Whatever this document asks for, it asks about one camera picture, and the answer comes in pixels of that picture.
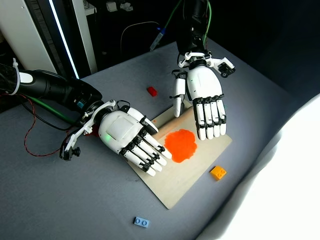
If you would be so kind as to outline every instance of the rolling pin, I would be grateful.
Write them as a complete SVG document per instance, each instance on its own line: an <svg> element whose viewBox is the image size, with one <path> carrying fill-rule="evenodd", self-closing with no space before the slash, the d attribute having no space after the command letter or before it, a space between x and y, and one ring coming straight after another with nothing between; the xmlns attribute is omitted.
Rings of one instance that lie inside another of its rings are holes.
<svg viewBox="0 0 320 240"><path fill-rule="evenodd" d="M165 136L167 133L169 133L172 129L179 126L184 120L190 117L190 115L194 114L194 108L191 106L189 107L181 116L175 117L162 127L160 127L159 132L152 135L154 139L157 141L161 139L163 136Z"/></svg>

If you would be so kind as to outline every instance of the tabletop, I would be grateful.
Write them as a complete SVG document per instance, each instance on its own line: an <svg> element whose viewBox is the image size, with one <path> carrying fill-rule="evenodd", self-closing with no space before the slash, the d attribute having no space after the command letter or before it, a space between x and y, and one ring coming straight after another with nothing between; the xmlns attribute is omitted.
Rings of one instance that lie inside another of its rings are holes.
<svg viewBox="0 0 320 240"><path fill-rule="evenodd" d="M239 58L208 40L214 58L227 57L236 67L218 76L232 143L214 162L227 170L215 181L203 174L170 210L157 199L129 165L99 138L77 141L80 157L66 162L58 154L33 157L24 136L33 117L21 106L0 114L0 238L10 240L194 239L282 124L292 97ZM97 72L84 80L103 100L126 100L153 119L172 106L175 43ZM147 87L158 95L152 97ZM62 125L47 112L40 116ZM59 148L65 133L37 121L27 139L38 153ZM133 224L135 216L150 221Z"/></svg>

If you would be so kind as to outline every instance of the wooden board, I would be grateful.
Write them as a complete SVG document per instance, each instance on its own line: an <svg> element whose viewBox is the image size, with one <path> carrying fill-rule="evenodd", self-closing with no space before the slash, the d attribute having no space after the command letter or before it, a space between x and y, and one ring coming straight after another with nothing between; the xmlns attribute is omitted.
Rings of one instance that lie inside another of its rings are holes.
<svg viewBox="0 0 320 240"><path fill-rule="evenodd" d="M199 140L192 109L186 111L181 117L175 118L173 108L170 108L157 116L152 122L157 127L164 124L163 127L159 128L159 133L154 135L162 145L164 145L168 133L179 131L180 129L193 132L196 139L197 150L190 159L181 163L168 160L162 172L157 172L154 177L128 162L166 208L171 209L202 174L211 170L208 168L232 142L232 139L224 135L213 140Z"/></svg>

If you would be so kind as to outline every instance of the led light strip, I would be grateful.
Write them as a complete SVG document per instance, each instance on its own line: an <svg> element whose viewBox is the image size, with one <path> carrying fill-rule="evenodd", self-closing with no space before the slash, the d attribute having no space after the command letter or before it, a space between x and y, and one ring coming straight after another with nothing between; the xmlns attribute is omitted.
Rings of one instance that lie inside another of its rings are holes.
<svg viewBox="0 0 320 240"><path fill-rule="evenodd" d="M53 12L53 16L54 16L56 25L58 26L58 29L59 29L59 32L60 32L60 35L61 35L61 38L62 38L64 47L65 47L66 53L68 54L70 63L71 63L71 65L72 65L72 68L73 68L75 77L78 79L78 78L79 78L79 75L78 75L78 72L77 72L77 70L76 70L76 66L75 66L75 63L74 63L74 61L73 61L73 59L72 59L71 53L70 53L70 51L69 51L69 47L68 47L68 45L67 45L67 41L66 41L64 32L62 31L62 28L61 28L61 25L60 25L60 21L59 21L57 12L56 12L55 5L54 5L54 3L52 2L52 0L49 0L49 3L50 3L51 10L52 10L52 12Z"/></svg>

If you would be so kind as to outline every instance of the orange dough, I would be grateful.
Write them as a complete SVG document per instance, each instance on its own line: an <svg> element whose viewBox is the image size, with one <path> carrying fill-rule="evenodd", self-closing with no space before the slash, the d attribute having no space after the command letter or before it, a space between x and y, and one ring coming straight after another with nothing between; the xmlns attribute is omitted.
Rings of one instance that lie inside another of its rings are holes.
<svg viewBox="0 0 320 240"><path fill-rule="evenodd" d="M197 149L196 138L192 131L180 129L179 131L169 133L164 146L172 153L172 160L176 163L182 163L191 158Z"/></svg>

